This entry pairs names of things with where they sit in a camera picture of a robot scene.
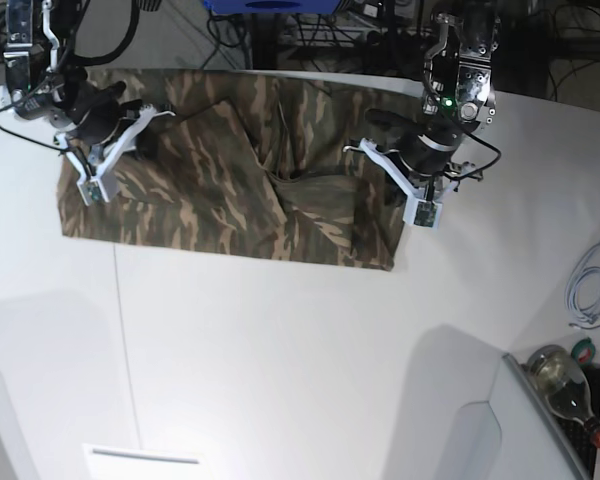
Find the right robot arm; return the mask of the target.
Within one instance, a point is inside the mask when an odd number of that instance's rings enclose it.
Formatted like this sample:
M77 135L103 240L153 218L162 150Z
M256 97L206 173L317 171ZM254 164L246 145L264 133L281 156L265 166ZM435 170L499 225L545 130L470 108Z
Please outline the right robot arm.
M8 1L5 10L5 105L21 121L44 120L57 132L89 146L117 140L140 118L143 102L122 103L122 81L96 87L86 69L111 63L131 44L139 24L142 3L133 1L130 20L120 44L106 55L83 57L75 53L87 1ZM0 130L24 136L0 125Z

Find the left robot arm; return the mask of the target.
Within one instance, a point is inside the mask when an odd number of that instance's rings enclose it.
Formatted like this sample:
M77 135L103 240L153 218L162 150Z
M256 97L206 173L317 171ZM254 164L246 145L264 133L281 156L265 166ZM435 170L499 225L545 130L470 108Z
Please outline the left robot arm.
M453 1L450 11L436 11L432 30L437 39L417 32L411 57L399 34L395 9L394 1L385 3L390 51L399 73L421 80L422 114L412 120L370 109L365 120L400 134L385 153L407 179L415 183L442 178L482 180L483 172L502 157L497 147L477 134L495 116L492 56L500 27L496 3Z

